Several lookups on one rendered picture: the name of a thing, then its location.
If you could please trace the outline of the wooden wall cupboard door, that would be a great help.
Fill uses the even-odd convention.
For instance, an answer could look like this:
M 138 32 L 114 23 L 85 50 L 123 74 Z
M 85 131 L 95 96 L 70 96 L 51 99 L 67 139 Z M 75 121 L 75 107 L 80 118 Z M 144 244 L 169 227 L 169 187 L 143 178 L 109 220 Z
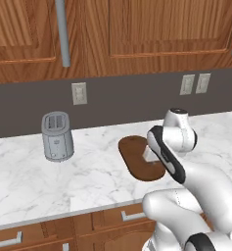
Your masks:
M 55 0 L 0 0 L 0 83 L 84 76 L 80 0 L 65 0 L 70 66 L 63 66 Z
M 85 73 L 232 68 L 232 0 L 83 0 Z

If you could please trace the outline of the white wall outlet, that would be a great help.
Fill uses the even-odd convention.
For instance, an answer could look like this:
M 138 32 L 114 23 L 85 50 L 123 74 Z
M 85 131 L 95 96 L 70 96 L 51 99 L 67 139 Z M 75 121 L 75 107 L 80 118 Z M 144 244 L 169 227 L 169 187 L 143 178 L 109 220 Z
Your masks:
M 71 85 L 72 100 L 74 105 L 85 105 L 87 103 L 86 83 L 79 82 Z
M 196 88 L 197 94 L 206 93 L 209 86 L 210 74 L 200 74 Z
M 192 93 L 194 79 L 194 75 L 184 75 L 182 77 L 182 84 L 180 88 L 181 95 L 190 95 Z

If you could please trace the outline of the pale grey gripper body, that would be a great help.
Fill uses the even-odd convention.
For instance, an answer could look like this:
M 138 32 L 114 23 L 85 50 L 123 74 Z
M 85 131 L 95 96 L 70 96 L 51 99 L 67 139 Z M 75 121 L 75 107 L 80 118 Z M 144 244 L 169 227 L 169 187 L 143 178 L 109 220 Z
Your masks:
M 145 150 L 143 152 L 143 158 L 148 163 L 154 163 L 159 160 L 158 156 L 152 151 L 149 146 L 145 147 Z

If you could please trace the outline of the grey toaster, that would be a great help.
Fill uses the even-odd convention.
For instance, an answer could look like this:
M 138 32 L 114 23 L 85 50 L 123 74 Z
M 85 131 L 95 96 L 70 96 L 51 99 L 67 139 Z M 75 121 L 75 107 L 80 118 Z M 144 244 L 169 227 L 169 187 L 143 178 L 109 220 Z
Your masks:
M 70 118 L 66 112 L 55 111 L 44 115 L 41 131 L 44 155 L 48 161 L 63 162 L 73 155 Z

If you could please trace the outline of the wooden drawer front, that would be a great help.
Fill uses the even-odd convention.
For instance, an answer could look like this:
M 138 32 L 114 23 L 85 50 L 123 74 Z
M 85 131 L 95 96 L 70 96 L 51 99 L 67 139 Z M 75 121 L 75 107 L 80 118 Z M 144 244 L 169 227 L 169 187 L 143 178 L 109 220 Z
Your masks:
M 0 251 L 12 251 L 15 248 L 61 241 L 70 238 L 73 239 L 76 248 L 73 228 L 69 220 L 61 219 L 3 229 L 0 230 L 0 241 L 15 238 L 19 231 L 23 233 L 23 242 L 21 244 L 0 248 Z
M 150 230 L 154 229 L 155 222 L 147 218 L 124 221 L 121 216 L 122 211 L 124 211 L 127 216 L 143 212 L 142 205 L 138 203 L 79 215 L 73 218 L 75 233 L 82 235 L 138 225 L 147 225 Z

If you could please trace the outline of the wooden base cupboard door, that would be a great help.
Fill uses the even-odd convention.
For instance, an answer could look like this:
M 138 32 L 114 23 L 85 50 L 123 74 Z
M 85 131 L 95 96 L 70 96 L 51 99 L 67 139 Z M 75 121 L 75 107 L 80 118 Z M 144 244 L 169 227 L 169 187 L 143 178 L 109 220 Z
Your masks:
M 12 251 L 63 251 L 63 244 L 68 243 L 70 251 L 76 251 L 73 239 L 66 239 L 61 241 L 48 242 L 43 244 L 37 244 L 22 248 L 15 248 Z
M 77 238 L 78 251 L 142 251 L 152 233 L 123 227 L 85 234 Z

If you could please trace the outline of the brown oval cutting board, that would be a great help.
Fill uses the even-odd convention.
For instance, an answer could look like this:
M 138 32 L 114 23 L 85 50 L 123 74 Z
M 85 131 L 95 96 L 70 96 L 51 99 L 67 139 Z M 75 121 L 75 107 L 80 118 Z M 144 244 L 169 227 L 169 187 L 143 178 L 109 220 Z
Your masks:
M 165 168 L 160 161 L 147 162 L 144 159 L 143 154 L 146 146 L 147 139 L 145 137 L 131 135 L 119 141 L 118 150 L 129 172 L 136 179 L 154 181 L 164 176 Z

